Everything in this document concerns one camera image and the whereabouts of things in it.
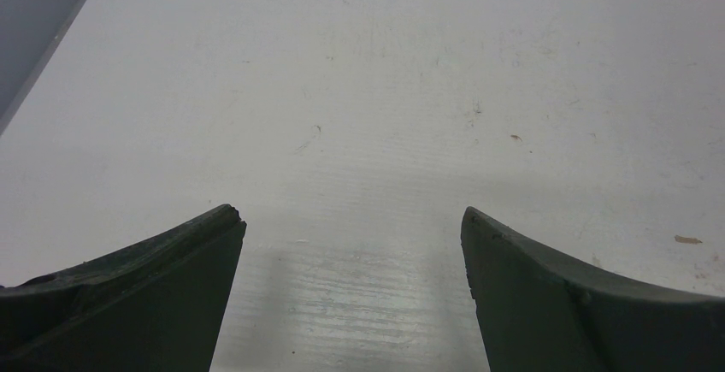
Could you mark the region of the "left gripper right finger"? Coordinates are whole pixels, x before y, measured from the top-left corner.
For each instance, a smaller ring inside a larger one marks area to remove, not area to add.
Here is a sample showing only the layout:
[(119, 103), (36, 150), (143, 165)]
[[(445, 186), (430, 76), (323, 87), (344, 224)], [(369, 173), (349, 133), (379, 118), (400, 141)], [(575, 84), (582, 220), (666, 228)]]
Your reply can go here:
[(597, 268), (467, 208), (461, 243), (493, 371), (721, 371), (724, 300)]

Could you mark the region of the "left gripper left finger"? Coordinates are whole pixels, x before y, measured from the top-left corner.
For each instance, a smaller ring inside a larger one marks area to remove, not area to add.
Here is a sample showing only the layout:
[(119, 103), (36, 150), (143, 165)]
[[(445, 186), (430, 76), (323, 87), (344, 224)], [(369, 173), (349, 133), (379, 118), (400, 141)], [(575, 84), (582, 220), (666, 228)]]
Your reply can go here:
[(207, 371), (246, 225), (223, 204), (1, 290), (4, 371)]

